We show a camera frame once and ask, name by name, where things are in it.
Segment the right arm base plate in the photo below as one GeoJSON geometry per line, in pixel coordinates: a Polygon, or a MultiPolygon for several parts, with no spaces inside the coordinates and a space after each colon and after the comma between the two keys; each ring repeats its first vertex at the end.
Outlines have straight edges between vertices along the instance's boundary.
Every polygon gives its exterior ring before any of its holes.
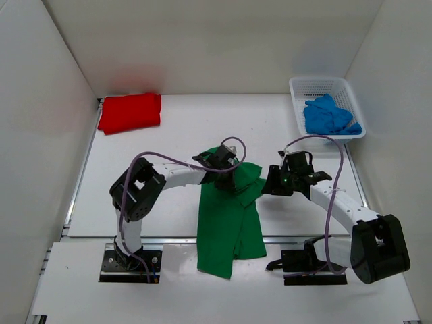
{"type": "Polygon", "coordinates": [[[281,269],[285,286],[343,286],[345,273],[333,274],[326,261],[317,258],[313,244],[323,242],[324,235],[307,239],[302,249],[285,249],[281,257],[267,264],[266,271],[281,269]]]}

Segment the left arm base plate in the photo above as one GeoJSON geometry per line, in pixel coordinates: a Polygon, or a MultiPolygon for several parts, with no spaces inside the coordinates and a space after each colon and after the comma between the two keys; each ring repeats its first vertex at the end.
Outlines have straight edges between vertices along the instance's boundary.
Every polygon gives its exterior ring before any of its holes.
{"type": "Polygon", "coordinates": [[[162,250],[142,250],[138,256],[147,264],[132,256],[120,256],[113,244],[106,244],[103,253],[99,282],[158,284],[162,261],[162,250]]]}

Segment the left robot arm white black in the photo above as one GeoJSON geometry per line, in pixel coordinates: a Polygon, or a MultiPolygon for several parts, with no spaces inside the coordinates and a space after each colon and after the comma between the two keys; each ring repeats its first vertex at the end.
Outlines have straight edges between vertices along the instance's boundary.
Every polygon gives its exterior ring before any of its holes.
{"type": "Polygon", "coordinates": [[[156,152],[134,157],[109,190],[117,213],[116,261],[126,271],[144,269],[148,273],[148,262],[142,256],[142,220],[160,194],[172,188],[211,183],[220,190],[233,190],[234,171],[243,161],[237,159],[236,148],[225,143],[186,161],[156,152]]]}

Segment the green t shirt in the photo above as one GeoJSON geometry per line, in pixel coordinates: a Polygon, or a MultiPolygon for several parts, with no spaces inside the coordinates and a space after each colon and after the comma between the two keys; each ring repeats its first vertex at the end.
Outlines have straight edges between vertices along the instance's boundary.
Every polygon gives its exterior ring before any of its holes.
{"type": "Polygon", "coordinates": [[[265,184],[261,173],[261,166],[244,162],[234,171],[234,190],[220,190],[212,183],[201,186],[196,241],[199,271],[230,279],[234,260],[267,255],[257,211],[265,184]]]}

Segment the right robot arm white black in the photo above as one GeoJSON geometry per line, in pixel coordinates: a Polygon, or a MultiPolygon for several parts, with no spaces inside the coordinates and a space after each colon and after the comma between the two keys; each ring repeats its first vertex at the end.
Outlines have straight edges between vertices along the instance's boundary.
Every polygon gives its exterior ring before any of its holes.
{"type": "Polygon", "coordinates": [[[380,215],[346,194],[324,171],[315,171],[308,151],[280,151],[282,161],[270,165],[263,194],[302,194],[327,211],[348,232],[343,240],[328,233],[307,239],[301,250],[283,250],[266,269],[283,269],[289,276],[351,269],[365,284],[406,272],[411,267],[402,226],[392,214],[380,215]]]}

